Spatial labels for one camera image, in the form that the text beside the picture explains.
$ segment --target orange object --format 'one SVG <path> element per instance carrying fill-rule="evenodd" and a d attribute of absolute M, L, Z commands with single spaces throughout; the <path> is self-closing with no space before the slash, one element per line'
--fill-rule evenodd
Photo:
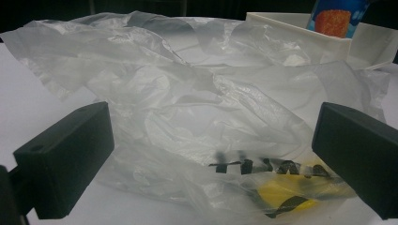
<path fill-rule="evenodd" d="M 315 19 L 315 31 L 324 35 L 345 38 L 351 12 L 345 10 L 324 10 Z"/>

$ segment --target crumpled plastic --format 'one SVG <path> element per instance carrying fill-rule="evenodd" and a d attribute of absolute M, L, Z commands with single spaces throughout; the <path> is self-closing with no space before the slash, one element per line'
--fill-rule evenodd
<path fill-rule="evenodd" d="M 311 149 L 321 103 L 383 121 L 389 81 L 320 65 L 316 46 L 286 32 L 133 12 L 0 36 L 59 98 L 87 88 L 108 102 L 116 147 L 103 184 L 190 203 L 217 224 L 283 224 L 355 195 Z"/>

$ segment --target white box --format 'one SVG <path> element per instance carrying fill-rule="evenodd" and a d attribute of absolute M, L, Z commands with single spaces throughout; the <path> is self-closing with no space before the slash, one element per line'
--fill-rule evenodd
<path fill-rule="evenodd" d="M 338 59 L 345 60 L 353 69 L 376 69 L 392 63 L 398 50 L 398 31 L 360 22 L 353 38 L 329 37 L 307 30 L 310 14 L 248 12 L 246 21 L 267 23 L 274 27 L 289 29 L 308 36 L 311 42 L 323 44 L 342 44 L 346 53 Z"/>

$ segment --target screw hole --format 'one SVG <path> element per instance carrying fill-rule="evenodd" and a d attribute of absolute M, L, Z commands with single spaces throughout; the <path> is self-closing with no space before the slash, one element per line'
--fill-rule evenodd
<path fill-rule="evenodd" d="M 32 152 L 37 152 L 37 151 L 40 151 L 43 147 L 44 147 L 44 145 L 39 144 L 39 145 L 33 146 L 33 147 L 30 149 L 30 151 L 32 151 Z"/>

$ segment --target black plastic block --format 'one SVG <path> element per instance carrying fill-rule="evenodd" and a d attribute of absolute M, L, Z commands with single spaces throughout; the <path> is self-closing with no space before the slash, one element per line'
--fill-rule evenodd
<path fill-rule="evenodd" d="M 114 149 L 106 102 L 72 112 L 17 151 L 14 157 L 38 217 L 68 215 Z"/>
<path fill-rule="evenodd" d="M 363 112 L 323 103 L 313 150 L 381 218 L 398 218 L 398 130 Z"/>

